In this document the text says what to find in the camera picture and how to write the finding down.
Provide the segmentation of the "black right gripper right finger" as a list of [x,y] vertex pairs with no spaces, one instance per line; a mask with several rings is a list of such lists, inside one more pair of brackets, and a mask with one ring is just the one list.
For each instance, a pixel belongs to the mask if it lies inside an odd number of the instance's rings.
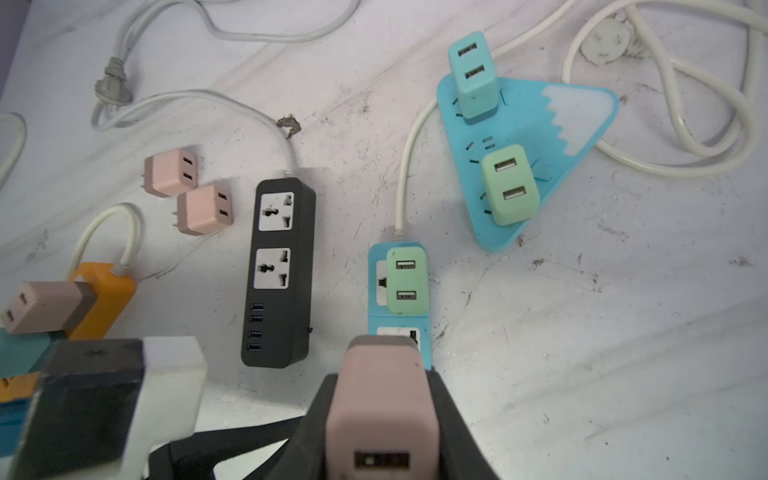
[[427,380],[439,425],[438,478],[499,479],[478,447],[440,374],[429,370]]

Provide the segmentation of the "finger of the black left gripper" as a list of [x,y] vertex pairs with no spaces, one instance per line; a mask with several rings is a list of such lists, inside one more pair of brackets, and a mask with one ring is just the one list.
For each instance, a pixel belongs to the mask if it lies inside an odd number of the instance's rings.
[[171,441],[149,455],[148,479],[214,479],[217,464],[289,439],[301,420],[197,432]]

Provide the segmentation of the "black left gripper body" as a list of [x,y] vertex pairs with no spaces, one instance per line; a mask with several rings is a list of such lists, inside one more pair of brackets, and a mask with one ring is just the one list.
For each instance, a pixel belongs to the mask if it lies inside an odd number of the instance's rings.
[[142,478],[153,448],[194,433],[207,370],[193,336],[54,344],[8,478]]

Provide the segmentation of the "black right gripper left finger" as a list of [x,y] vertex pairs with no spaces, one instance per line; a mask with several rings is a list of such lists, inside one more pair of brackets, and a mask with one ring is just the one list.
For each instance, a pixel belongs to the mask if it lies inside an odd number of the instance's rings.
[[338,375],[325,377],[293,435],[246,479],[325,479],[326,421]]

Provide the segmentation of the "beige pink charger plug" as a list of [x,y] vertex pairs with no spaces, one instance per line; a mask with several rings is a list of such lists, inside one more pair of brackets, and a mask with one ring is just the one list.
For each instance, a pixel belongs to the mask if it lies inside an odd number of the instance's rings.
[[439,424],[414,339],[350,343],[325,425],[329,479],[436,479]]

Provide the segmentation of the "black power strip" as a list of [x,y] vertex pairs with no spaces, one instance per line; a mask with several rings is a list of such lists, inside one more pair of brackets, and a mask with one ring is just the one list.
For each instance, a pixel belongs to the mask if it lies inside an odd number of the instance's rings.
[[316,193],[295,177],[256,189],[240,356],[285,368],[309,352]]

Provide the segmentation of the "pink usb charger plug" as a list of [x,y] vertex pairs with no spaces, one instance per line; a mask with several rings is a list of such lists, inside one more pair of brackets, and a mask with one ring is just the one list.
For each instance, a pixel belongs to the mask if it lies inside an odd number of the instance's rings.
[[161,198],[177,197],[198,186],[197,158],[185,149],[151,155],[144,160],[143,189]]

